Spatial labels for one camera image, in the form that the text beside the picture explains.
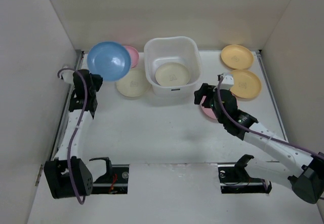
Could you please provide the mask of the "pink plate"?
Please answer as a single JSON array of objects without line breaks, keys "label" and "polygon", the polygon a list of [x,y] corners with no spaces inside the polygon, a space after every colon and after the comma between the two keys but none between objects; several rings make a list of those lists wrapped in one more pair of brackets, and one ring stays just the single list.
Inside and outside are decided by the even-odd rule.
[{"label": "pink plate", "polygon": [[126,68],[134,68],[137,66],[139,61],[139,52],[131,46],[124,46],[127,51],[127,55],[125,56],[125,66]]},{"label": "pink plate", "polygon": [[202,101],[201,101],[201,103],[200,103],[200,109],[201,109],[202,112],[203,112],[207,117],[209,117],[210,119],[212,119],[212,120],[217,120],[217,118],[216,118],[216,116],[215,116],[215,114],[214,114],[214,112],[212,111],[211,108],[203,107],[202,103],[204,102],[205,98],[206,98],[205,96],[202,98]]}]

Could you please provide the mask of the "yellow plate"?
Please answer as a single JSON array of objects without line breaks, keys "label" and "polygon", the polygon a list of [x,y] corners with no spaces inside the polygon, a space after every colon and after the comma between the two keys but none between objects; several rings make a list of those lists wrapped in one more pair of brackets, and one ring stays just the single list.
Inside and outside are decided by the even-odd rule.
[{"label": "yellow plate", "polygon": [[243,99],[253,99],[257,97],[262,84],[258,76],[246,69],[236,69],[230,72],[233,76],[234,85],[230,91],[232,94]]},{"label": "yellow plate", "polygon": [[240,45],[228,45],[221,51],[223,63],[231,69],[248,69],[254,62],[252,52]]}]

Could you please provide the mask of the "blue plate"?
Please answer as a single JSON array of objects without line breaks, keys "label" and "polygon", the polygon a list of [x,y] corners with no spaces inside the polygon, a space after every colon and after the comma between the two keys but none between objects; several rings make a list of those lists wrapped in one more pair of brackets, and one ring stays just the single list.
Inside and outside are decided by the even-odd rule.
[{"label": "blue plate", "polygon": [[101,42],[92,47],[87,55],[87,66],[92,74],[104,81],[114,82],[127,75],[131,57],[124,46],[116,42]]}]

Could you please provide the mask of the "cream plate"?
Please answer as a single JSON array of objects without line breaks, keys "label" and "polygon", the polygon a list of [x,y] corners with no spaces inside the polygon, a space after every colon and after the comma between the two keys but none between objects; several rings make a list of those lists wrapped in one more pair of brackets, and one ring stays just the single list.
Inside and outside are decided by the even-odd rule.
[{"label": "cream plate", "polygon": [[140,97],[151,87],[146,78],[145,71],[132,68],[128,74],[116,82],[118,92],[125,97]]},{"label": "cream plate", "polygon": [[156,70],[155,79],[163,87],[184,86],[190,80],[190,72],[183,64],[168,62]]}]

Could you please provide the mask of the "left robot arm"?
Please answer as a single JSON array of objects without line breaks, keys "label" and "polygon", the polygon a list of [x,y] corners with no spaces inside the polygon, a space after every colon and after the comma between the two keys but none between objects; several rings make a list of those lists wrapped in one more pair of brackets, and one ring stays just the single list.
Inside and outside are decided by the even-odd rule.
[{"label": "left robot arm", "polygon": [[62,143],[53,160],[45,163],[44,173],[53,198],[76,197],[83,204],[98,178],[108,181],[114,174],[114,169],[104,160],[82,160],[87,131],[97,109],[96,93],[103,80],[87,69],[64,68],[58,76],[74,87]]}]

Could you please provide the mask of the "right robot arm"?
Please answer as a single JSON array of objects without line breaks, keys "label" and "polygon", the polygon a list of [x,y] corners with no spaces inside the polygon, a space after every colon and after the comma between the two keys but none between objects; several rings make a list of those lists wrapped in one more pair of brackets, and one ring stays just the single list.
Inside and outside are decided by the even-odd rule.
[{"label": "right robot arm", "polygon": [[238,109],[229,90],[203,83],[194,92],[194,103],[210,108],[218,123],[232,136],[273,157],[276,162],[243,155],[234,164],[237,179],[259,178],[291,189],[303,201],[315,204],[323,194],[323,153],[311,153],[277,139],[254,116]]}]

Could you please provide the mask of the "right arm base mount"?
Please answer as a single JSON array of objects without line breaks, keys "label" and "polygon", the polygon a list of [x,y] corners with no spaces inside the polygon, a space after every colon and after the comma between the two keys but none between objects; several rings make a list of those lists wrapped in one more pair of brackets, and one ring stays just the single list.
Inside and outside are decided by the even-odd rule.
[{"label": "right arm base mount", "polygon": [[243,155],[237,162],[218,164],[218,177],[222,194],[269,194],[272,190],[270,181],[252,178],[246,167],[252,155]]}]

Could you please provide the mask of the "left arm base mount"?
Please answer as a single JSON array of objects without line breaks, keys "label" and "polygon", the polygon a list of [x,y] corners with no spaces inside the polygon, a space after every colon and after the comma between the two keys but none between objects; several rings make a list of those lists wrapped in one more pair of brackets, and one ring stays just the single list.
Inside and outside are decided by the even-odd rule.
[{"label": "left arm base mount", "polygon": [[128,193],[129,165],[114,165],[108,157],[91,158],[86,167],[92,174],[92,195]]}]

